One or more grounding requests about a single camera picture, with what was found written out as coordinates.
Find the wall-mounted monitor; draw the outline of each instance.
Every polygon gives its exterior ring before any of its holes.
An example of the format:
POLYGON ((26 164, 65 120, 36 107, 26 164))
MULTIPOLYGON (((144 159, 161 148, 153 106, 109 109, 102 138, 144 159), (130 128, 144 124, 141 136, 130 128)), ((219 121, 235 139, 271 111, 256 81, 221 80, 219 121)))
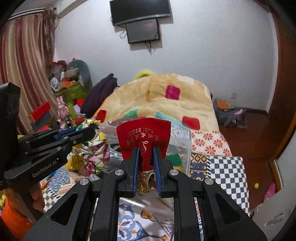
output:
POLYGON ((126 33, 129 44, 160 39, 157 19, 145 19, 127 23, 126 33))
POLYGON ((170 17, 169 0, 113 0, 110 1, 113 25, 147 18, 170 17))

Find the pink square pattern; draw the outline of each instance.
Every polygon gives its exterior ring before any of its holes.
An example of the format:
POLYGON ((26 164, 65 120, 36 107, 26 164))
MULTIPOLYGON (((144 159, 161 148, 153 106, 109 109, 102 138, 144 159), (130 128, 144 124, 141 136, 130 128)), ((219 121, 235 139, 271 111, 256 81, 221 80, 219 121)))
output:
POLYGON ((168 85, 166 92, 165 92, 165 97, 167 99, 172 99, 172 100, 179 100, 180 98, 180 89, 172 86, 172 85, 168 85))

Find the electrical outlet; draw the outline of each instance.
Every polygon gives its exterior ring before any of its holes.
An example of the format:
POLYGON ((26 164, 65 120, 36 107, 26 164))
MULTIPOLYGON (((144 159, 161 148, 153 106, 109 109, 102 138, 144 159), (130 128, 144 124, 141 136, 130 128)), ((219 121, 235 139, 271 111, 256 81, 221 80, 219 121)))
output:
POLYGON ((231 99, 232 99, 232 100, 235 100, 236 97, 237 97, 237 94, 236 94, 235 92, 233 92, 233 93, 231 94, 231 99))

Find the human hand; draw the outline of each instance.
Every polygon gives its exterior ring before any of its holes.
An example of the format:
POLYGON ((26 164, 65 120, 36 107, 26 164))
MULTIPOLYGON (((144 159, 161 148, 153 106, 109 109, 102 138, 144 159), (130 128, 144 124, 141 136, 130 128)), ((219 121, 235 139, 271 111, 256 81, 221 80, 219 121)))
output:
MULTIPOLYGON (((30 194, 32 198, 34 199, 33 201, 33 207, 36 210, 42 211, 44 209, 45 203, 44 203, 44 198, 42 196, 42 190, 40 183, 35 184, 33 187, 30 188, 30 194)), ((25 210, 22 208, 21 201, 18 199, 18 195, 15 194, 15 192, 8 188, 5 189, 5 195, 9 200, 10 206, 17 211, 20 215, 25 216, 25 210)))

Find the blue gripper pad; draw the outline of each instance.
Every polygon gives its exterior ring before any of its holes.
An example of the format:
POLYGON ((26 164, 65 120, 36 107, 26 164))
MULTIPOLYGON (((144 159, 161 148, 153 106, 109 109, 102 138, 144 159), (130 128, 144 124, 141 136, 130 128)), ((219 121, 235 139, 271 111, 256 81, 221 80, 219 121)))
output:
POLYGON ((136 161, 135 161, 135 168, 133 171, 133 195, 136 195, 137 192, 137 175, 139 172, 139 157, 140 157, 140 149, 137 148, 137 154, 136 154, 136 161))
POLYGON ((156 190, 158 192, 158 196, 161 196, 161 179, 160 179, 160 171, 158 166, 158 159, 156 155, 156 149, 153 148, 153 164, 154 164, 154 173, 155 173, 155 182, 156 182, 156 190))
POLYGON ((69 134, 72 133, 72 132, 75 132, 76 129, 77 129, 77 126, 59 132, 59 133, 57 134, 56 138, 55 138, 56 141, 58 141, 58 140, 61 139, 62 137, 65 137, 65 136, 69 135, 69 134))

